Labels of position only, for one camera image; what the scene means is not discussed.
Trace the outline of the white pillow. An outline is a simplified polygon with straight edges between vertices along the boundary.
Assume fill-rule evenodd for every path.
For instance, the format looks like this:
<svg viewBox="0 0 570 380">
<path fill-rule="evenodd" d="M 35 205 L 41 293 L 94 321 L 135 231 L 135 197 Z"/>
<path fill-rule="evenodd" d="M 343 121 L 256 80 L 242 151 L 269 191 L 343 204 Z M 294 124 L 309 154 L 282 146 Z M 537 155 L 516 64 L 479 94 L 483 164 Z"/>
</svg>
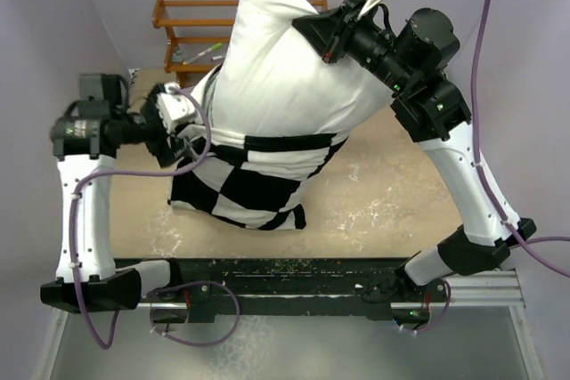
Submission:
<svg viewBox="0 0 570 380">
<path fill-rule="evenodd" d="M 256 136 L 349 131 L 391 97 L 351 58 L 328 65 L 293 28 L 306 0 L 239 0 L 210 102 L 214 127 Z"/>
</svg>

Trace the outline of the black white checkered pillowcase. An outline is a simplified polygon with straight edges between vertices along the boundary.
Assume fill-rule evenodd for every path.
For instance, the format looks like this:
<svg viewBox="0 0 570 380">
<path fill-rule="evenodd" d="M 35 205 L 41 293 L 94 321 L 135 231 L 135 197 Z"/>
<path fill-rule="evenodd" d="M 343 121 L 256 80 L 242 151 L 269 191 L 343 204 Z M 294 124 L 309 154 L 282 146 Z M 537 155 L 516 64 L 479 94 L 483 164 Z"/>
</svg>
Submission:
<svg viewBox="0 0 570 380">
<path fill-rule="evenodd" d="M 168 203 L 173 208 L 209 214 L 250 230 L 302 230 L 301 199 L 307 188 L 346 143 L 349 131 L 325 131 L 322 125 L 275 101 L 261 108 L 243 97 L 231 105 L 220 100 L 216 67 L 192 89 L 208 114 L 212 141 L 200 121 L 186 127 L 191 155 L 179 168 L 207 158 L 173 178 Z"/>
</svg>

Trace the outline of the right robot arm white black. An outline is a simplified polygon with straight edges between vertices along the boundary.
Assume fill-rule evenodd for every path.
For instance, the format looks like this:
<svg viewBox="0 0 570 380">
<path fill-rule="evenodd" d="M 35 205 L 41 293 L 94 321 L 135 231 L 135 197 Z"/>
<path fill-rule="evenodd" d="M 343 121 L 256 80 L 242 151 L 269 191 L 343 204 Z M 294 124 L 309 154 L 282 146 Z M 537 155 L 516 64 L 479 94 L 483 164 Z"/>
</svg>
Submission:
<svg viewBox="0 0 570 380">
<path fill-rule="evenodd" d="M 378 27 L 373 21 L 376 11 L 387 7 L 379 4 L 361 14 L 365 1 L 345 0 L 338 8 L 296 18 L 292 26 L 324 62 L 348 56 L 391 91 L 397 121 L 429 156 L 460 213 L 462 224 L 451 236 L 396 270 L 397 294 L 416 301 L 433 280 L 499 267 L 536 225 L 502 195 L 473 142 L 468 104 L 444 74 L 460 48 L 449 18 L 421 8 L 396 35 L 388 23 Z"/>
</svg>

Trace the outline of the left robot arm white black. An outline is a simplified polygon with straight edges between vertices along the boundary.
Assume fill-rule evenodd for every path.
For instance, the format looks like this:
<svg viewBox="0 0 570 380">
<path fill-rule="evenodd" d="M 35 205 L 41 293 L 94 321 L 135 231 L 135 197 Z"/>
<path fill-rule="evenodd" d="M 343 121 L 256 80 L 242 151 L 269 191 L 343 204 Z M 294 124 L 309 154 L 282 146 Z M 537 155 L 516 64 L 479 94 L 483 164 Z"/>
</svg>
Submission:
<svg viewBox="0 0 570 380">
<path fill-rule="evenodd" d="M 117 74 L 82 74 L 79 98 L 57 119 L 50 138 L 63 195 L 61 255 L 42 303 L 69 313 L 133 310 L 150 292 L 173 302 L 183 292 L 173 259 L 117 268 L 110 245 L 110 172 L 118 149 L 143 144 L 161 167 L 183 156 L 177 130 L 197 116 L 177 85 L 157 84 L 137 112 Z"/>
</svg>

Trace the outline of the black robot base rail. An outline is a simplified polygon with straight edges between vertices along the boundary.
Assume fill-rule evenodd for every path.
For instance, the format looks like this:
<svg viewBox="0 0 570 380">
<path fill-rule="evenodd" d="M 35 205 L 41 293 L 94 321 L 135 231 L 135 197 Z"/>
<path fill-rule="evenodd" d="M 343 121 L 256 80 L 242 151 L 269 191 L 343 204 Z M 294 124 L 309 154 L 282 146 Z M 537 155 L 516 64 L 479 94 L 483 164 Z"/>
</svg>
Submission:
<svg viewBox="0 0 570 380">
<path fill-rule="evenodd" d="M 440 279 L 402 290 L 395 275 L 401 258 L 186 258 L 176 263 L 174 284 L 189 284 L 190 289 L 170 289 L 142 301 L 191 323 L 235 313 L 418 323 L 427 320 L 428 306 L 446 300 Z"/>
</svg>

